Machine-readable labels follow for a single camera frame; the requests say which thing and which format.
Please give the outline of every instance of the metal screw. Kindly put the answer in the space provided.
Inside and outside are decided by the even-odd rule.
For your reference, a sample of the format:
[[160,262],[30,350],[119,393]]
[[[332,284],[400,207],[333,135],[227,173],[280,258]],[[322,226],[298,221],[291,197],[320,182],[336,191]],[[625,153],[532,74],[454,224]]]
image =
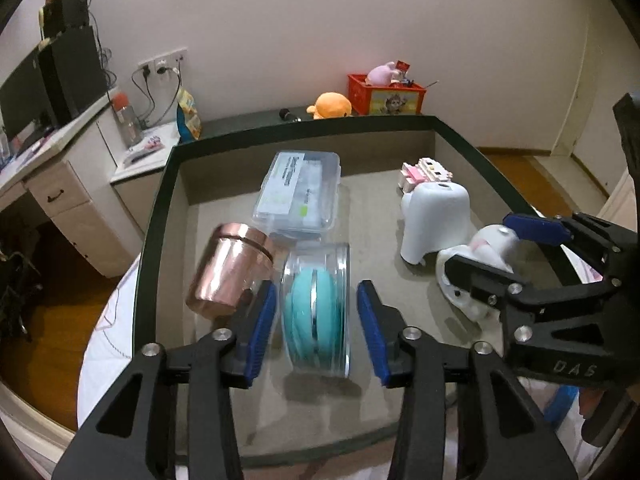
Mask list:
[[217,330],[214,330],[213,339],[215,339],[216,341],[226,341],[227,339],[231,338],[232,335],[233,332],[231,332],[231,330],[229,330],[228,328],[219,328]]
[[522,292],[522,285],[519,283],[511,283],[511,285],[507,287],[507,290],[509,294],[520,294]]
[[411,341],[420,339],[421,335],[422,335],[422,332],[420,331],[419,328],[416,328],[415,326],[408,326],[407,328],[402,330],[402,337],[404,337],[405,339],[409,339]]
[[531,339],[531,336],[533,336],[533,330],[530,326],[527,325],[519,326],[517,327],[515,332],[513,332],[513,336],[514,338],[516,338],[517,342],[526,343],[529,339]]
[[487,341],[478,341],[474,345],[474,350],[477,354],[480,355],[489,355],[494,351],[494,347],[492,347]]
[[147,343],[142,347],[142,355],[153,357],[160,353],[160,345],[158,343]]

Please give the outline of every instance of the desk drawer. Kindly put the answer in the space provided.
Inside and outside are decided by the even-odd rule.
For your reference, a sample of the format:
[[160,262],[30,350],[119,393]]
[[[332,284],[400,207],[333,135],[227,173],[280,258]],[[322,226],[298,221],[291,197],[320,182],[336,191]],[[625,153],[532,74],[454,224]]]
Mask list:
[[26,187],[49,218],[89,200],[82,182],[66,160],[28,180]]
[[107,278],[123,275],[135,258],[123,247],[93,202],[64,211],[51,220],[76,250]]

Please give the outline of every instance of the clear plastic container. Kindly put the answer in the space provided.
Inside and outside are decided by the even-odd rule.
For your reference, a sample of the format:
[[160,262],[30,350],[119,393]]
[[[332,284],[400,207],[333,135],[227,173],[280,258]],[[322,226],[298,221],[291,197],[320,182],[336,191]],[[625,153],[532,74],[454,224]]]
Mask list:
[[340,157],[331,152],[279,152],[255,203],[254,222],[268,233],[322,235],[337,216]]
[[280,311],[295,371],[348,377],[349,245],[298,243],[282,273]]

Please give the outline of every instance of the black microphone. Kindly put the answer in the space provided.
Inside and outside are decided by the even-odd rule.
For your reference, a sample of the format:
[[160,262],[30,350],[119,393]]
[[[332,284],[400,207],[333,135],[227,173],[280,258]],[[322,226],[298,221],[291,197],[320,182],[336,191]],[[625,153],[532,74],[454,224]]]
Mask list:
[[299,117],[297,117],[296,115],[292,114],[288,108],[281,108],[280,109],[280,118],[283,121],[294,121],[294,122],[300,122],[302,119],[300,119]]

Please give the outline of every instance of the white tablecloth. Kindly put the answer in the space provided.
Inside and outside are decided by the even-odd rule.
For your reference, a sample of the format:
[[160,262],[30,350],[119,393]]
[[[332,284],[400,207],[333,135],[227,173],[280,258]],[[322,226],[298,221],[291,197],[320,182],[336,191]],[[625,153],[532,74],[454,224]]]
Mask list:
[[[565,252],[583,282],[595,282],[601,279],[600,275],[578,256],[569,250],[565,250]],[[131,359],[133,304],[139,262],[140,257],[132,264],[113,291],[84,352],[84,361],[82,362],[78,386],[78,426],[81,426],[86,420],[91,410]],[[541,409],[545,407],[557,389],[555,384],[541,381],[524,379],[522,383]],[[569,456],[574,459],[581,478],[586,473],[598,451],[596,447],[581,443],[580,428],[582,420],[578,413],[576,401],[558,431],[558,437]],[[367,449],[326,461],[247,471],[245,472],[245,478],[248,480],[267,480],[272,478],[281,480],[299,478],[307,478],[309,480],[385,480],[388,475],[392,453],[393,442],[382,442]],[[447,413],[444,474],[444,479],[446,480],[453,480],[456,477],[457,453],[457,416],[456,409],[453,408]],[[188,478],[185,468],[178,469],[177,478],[178,480],[186,480]]]

